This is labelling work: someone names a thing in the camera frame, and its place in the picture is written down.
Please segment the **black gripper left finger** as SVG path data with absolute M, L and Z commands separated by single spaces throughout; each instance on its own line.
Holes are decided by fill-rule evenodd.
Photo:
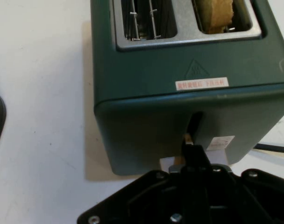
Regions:
M 197 220 L 197 147 L 182 146 L 185 164 L 178 173 L 156 173 L 128 202 L 133 224 L 194 224 Z

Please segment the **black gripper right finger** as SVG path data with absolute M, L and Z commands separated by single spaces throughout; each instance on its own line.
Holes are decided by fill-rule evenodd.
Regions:
M 196 223 L 271 224 L 273 219 L 250 190 L 224 168 L 212 166 L 196 146 Z

